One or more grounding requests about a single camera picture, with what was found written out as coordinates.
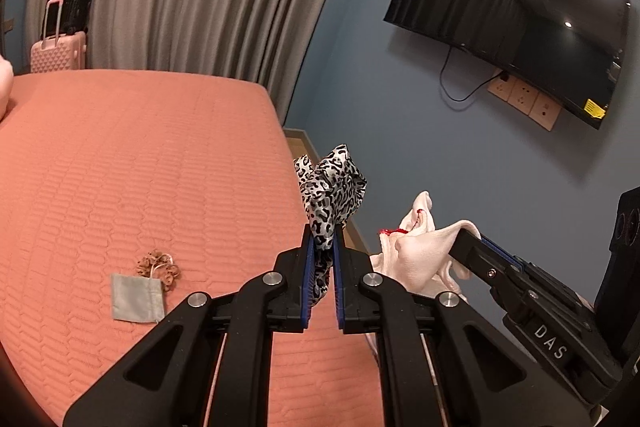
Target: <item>wall outlet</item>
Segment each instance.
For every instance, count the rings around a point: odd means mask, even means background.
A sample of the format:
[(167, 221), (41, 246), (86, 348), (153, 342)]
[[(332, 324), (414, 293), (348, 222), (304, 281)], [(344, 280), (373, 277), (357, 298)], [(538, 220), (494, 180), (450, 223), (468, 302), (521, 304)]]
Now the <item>wall outlet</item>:
[(507, 103), (528, 115), (539, 93), (535, 87), (531, 87), (526, 82), (517, 78)]
[(7, 21), (2, 22), (2, 32), (8, 33), (14, 29), (14, 20), (9, 19)]
[(507, 80), (503, 80), (501, 78), (494, 78), (491, 82), (489, 82), (489, 87), (487, 87), (487, 91), (493, 93), (498, 98), (503, 99), (505, 102), (509, 100), (509, 96), (511, 95), (511, 91), (513, 90), (513, 86), (516, 84), (516, 78), (514, 76), (509, 75)]
[(533, 103), (529, 118), (539, 123), (546, 130), (551, 131), (561, 109), (562, 107), (558, 102), (541, 92)]

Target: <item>pillow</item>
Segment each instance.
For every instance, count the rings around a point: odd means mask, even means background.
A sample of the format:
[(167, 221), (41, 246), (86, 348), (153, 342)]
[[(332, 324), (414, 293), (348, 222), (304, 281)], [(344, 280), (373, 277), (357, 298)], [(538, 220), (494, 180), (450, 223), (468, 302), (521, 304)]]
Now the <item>pillow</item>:
[(4, 60), (0, 55), (0, 120), (6, 112), (6, 105), (9, 103), (9, 93), (14, 85), (14, 68), (11, 62)]

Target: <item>gray pouch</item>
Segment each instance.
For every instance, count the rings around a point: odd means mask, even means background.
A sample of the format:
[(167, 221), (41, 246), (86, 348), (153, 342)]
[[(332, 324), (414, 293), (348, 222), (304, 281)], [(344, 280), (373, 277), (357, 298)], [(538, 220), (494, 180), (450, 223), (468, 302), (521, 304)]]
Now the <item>gray pouch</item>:
[(112, 273), (111, 316), (117, 321), (160, 322), (164, 319), (160, 280)]

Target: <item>blue gripper pad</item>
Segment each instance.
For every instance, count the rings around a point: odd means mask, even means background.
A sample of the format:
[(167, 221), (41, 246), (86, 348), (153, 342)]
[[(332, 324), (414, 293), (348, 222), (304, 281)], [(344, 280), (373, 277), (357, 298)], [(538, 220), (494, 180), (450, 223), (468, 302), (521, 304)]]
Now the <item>blue gripper pad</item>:
[(493, 241), (491, 241), (491, 239), (487, 239), (486, 237), (484, 237), (484, 235), (482, 236), (482, 242), (487, 245), (489, 248), (491, 248), (491, 250), (493, 250), (495, 253), (497, 253), (500, 257), (502, 257), (505, 261), (507, 261), (507, 263), (509, 264), (514, 264), (515, 266), (517, 266), (518, 268), (520, 268), (520, 270), (524, 269), (524, 266), (522, 264), (522, 261), (516, 259), (513, 255), (511, 255), (510, 253), (508, 253), (507, 251), (503, 250), (502, 248), (500, 248), (498, 245), (496, 245)]
[(344, 329), (344, 286), (340, 272), (340, 249), (338, 248), (338, 235), (334, 234), (334, 288), (335, 288), (335, 315), (338, 317), (338, 328)]
[(306, 330), (309, 327), (309, 317), (311, 316), (311, 301), (314, 295), (314, 284), (316, 274), (316, 256), (314, 252), (314, 238), (309, 235), (306, 246), (305, 271), (302, 280), (302, 295), (300, 296), (300, 314), (302, 327)]

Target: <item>suitcase handle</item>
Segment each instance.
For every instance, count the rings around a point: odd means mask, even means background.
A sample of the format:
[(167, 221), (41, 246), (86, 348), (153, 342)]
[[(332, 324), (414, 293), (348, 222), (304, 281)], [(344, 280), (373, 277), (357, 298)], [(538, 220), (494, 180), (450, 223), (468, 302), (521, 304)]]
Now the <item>suitcase handle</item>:
[(56, 22), (56, 44), (58, 45), (58, 39), (60, 38), (60, 18), (62, 17), (62, 5), (65, 0), (49, 0), (47, 1), (47, 8), (44, 12), (44, 27), (42, 28), (42, 49), (44, 49), (44, 43), (47, 40), (47, 19), (49, 18), (49, 7), (52, 4), (58, 4), (58, 20)]

